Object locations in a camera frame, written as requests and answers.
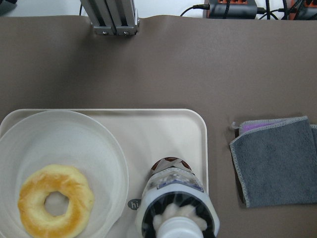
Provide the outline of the cream tray bear drawing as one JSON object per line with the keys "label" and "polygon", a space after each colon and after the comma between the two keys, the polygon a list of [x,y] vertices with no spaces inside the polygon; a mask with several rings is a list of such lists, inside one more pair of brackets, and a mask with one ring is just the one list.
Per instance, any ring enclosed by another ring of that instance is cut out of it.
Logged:
{"label": "cream tray bear drawing", "polygon": [[[44,112],[20,109],[13,112]],[[129,187],[123,212],[108,238],[136,238],[137,208],[151,167],[161,158],[185,160],[208,189],[207,128],[188,109],[64,109],[87,115],[107,128],[120,145],[128,168]]]}

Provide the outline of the grey folded cloth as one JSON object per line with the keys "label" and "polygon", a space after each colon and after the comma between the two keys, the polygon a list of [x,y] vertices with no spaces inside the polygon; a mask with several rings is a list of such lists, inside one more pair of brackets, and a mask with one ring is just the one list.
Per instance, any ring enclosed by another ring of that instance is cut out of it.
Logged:
{"label": "grey folded cloth", "polygon": [[230,142],[246,207],[317,201],[317,127],[307,116],[249,120]]}

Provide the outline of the aluminium frame post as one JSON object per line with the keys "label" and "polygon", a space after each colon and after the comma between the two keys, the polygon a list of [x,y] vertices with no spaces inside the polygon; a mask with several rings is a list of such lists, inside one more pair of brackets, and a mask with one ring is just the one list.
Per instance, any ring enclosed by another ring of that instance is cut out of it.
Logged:
{"label": "aluminium frame post", "polygon": [[81,0],[98,35],[136,35],[140,23],[133,0]]}

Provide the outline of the tea bottle rack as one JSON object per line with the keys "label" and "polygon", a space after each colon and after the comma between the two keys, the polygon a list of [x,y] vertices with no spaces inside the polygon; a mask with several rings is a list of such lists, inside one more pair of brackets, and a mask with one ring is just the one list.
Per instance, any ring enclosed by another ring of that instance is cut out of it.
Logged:
{"label": "tea bottle rack", "polygon": [[202,183],[176,157],[163,158],[150,169],[135,223],[142,238],[214,238],[220,227]]}

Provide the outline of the white round plate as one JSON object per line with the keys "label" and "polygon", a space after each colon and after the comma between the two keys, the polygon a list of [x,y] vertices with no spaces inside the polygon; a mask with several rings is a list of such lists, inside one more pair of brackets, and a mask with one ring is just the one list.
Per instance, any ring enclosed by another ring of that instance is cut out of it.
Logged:
{"label": "white round plate", "polygon": [[74,166],[95,196],[82,238],[107,238],[128,195],[125,156],[111,132],[95,119],[68,110],[12,112],[0,126],[0,235],[26,238],[17,201],[26,178],[50,164]]}

